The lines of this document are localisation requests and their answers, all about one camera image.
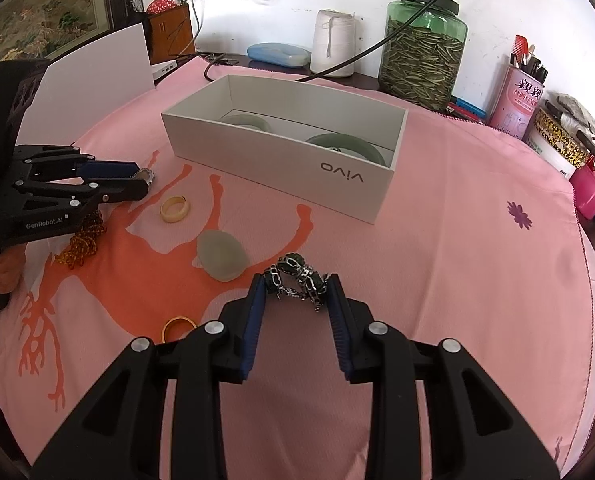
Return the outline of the amber beaded tassel pendant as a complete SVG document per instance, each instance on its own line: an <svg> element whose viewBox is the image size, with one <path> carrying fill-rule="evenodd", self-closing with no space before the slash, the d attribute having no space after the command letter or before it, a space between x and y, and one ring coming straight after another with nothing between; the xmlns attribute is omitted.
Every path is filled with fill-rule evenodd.
<svg viewBox="0 0 595 480"><path fill-rule="evenodd" d="M82 266L86 260L98 252L99 238L106 232L101 211L87 214L78 231L70 238L66 248L55 260L73 269Z"/></svg>

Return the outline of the pale jade pendant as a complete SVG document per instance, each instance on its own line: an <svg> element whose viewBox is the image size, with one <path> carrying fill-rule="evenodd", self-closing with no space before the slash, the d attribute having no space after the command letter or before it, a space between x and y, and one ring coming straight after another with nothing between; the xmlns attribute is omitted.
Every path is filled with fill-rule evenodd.
<svg viewBox="0 0 595 480"><path fill-rule="evenodd" d="M198 260L205 272L221 283L239 278L250 263L239 240L219 230L207 230L200 234Z"/></svg>

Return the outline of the pale jade bangle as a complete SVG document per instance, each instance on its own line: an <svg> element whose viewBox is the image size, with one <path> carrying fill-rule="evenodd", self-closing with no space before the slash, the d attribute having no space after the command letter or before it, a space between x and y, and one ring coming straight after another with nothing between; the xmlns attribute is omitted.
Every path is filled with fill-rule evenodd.
<svg viewBox="0 0 595 480"><path fill-rule="evenodd" d="M272 133L272 129L266 119L252 114L228 114L220 119L220 122L227 125L239 126L257 131Z"/></svg>

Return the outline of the silver chain watch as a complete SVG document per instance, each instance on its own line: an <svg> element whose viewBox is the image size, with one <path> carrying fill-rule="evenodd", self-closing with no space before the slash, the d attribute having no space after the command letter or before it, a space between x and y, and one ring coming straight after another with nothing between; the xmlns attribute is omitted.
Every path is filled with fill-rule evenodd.
<svg viewBox="0 0 595 480"><path fill-rule="evenodd" d="M327 291L327 274L320 274L298 252L288 252L262 274L268 294L310 302L318 312Z"/></svg>

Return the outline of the large green jade bangle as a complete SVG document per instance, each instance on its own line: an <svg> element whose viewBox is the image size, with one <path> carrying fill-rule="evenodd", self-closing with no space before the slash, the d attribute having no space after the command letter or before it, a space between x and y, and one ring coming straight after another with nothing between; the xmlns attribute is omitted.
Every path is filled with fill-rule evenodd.
<svg viewBox="0 0 595 480"><path fill-rule="evenodd" d="M369 142L344 133L322 133L312 136L307 143L327 148L328 150L350 151L361 156L368 162L385 166L386 162L381 153Z"/></svg>

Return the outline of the white board panel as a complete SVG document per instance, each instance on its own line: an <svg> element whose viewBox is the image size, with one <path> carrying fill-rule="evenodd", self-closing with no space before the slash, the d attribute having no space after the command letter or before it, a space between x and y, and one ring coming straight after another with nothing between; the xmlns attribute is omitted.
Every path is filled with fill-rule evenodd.
<svg viewBox="0 0 595 480"><path fill-rule="evenodd" d="M143 27L136 24L112 32L48 67L16 142L70 145L153 88Z"/></svg>

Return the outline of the framed landscape painting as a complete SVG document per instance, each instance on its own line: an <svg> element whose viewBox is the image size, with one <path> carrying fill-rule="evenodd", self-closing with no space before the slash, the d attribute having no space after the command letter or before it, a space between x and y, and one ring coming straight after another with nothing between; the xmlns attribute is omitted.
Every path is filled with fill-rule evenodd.
<svg viewBox="0 0 595 480"><path fill-rule="evenodd" d="M55 60L110 29L105 0L3 0L0 62Z"/></svg>

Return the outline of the brown wooden box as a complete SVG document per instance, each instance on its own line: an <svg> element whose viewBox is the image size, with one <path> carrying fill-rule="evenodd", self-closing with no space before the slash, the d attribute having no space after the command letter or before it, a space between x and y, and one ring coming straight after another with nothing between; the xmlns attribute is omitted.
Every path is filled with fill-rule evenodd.
<svg viewBox="0 0 595 480"><path fill-rule="evenodd" d="M150 39L148 53L152 64L194 55L194 36L189 6L175 6L148 18Z"/></svg>

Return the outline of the pink printed tablecloth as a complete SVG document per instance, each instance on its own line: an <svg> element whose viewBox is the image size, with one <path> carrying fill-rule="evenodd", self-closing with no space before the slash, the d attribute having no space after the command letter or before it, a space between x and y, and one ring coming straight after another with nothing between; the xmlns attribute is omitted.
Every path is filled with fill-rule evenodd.
<svg viewBox="0 0 595 480"><path fill-rule="evenodd" d="M459 340L570 471L595 418L595 251L570 183L511 136L410 106L368 224L177 158L162 113L204 86L202 72L184 66L79 139L156 175L142 202L104 209L96 255L70 269L55 260L64 238L27 247L0 311L0 408L28 460L132 338L216 318L250 274L299 252L407 337ZM204 271L207 230L239 240L247 274Z"/></svg>

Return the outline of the blue glasses case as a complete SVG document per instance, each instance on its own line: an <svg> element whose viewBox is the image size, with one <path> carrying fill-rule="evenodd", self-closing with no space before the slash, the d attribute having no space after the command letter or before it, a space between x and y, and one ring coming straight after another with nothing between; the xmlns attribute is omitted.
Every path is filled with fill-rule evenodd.
<svg viewBox="0 0 595 480"><path fill-rule="evenodd" d="M247 48L247 56L253 61L286 68L304 67L311 62L308 50L280 42L252 44Z"/></svg>

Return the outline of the white vivo cardboard box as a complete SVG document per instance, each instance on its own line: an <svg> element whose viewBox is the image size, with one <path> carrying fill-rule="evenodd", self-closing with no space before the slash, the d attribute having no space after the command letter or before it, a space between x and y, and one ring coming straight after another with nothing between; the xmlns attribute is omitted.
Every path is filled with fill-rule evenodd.
<svg viewBox="0 0 595 480"><path fill-rule="evenodd" d="M272 133L223 124L252 114ZM395 174L408 112L318 84L244 75L221 77L162 114L176 156L373 223ZM307 143L344 133L372 144L381 166L350 151Z"/></svg>

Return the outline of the pink plastic container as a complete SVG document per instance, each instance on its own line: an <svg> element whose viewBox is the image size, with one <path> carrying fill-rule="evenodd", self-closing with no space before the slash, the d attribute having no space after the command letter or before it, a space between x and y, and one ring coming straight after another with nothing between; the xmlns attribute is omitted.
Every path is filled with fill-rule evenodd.
<svg viewBox="0 0 595 480"><path fill-rule="evenodd" d="M570 177L574 193L574 205L586 220L595 218L595 165L586 162L577 168Z"/></svg>

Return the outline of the yellow patterned round tin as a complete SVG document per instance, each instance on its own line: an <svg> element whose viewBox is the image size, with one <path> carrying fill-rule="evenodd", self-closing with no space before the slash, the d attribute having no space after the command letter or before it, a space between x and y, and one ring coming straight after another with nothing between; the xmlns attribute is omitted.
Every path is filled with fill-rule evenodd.
<svg viewBox="0 0 595 480"><path fill-rule="evenodd" d="M567 180L589 157L587 148L572 138L544 107L537 108L523 141Z"/></svg>

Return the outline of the pink pen holder can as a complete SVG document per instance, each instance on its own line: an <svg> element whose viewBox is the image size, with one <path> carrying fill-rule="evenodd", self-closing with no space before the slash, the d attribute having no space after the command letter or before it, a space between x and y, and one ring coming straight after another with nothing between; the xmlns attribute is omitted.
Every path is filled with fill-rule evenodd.
<svg viewBox="0 0 595 480"><path fill-rule="evenodd" d="M488 125L522 139L529 120L543 97L548 71L524 36L514 38L509 64L503 77Z"/></svg>

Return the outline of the green glass jar of seeds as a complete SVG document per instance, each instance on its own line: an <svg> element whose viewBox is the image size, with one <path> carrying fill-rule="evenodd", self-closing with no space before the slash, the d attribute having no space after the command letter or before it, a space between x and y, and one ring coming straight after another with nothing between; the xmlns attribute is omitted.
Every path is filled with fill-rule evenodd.
<svg viewBox="0 0 595 480"><path fill-rule="evenodd" d="M437 0L414 18L427 1L395 0L387 6L387 35L405 21L411 24L383 47L378 81L391 96L442 112L454 90L468 26L458 18L454 0Z"/></svg>

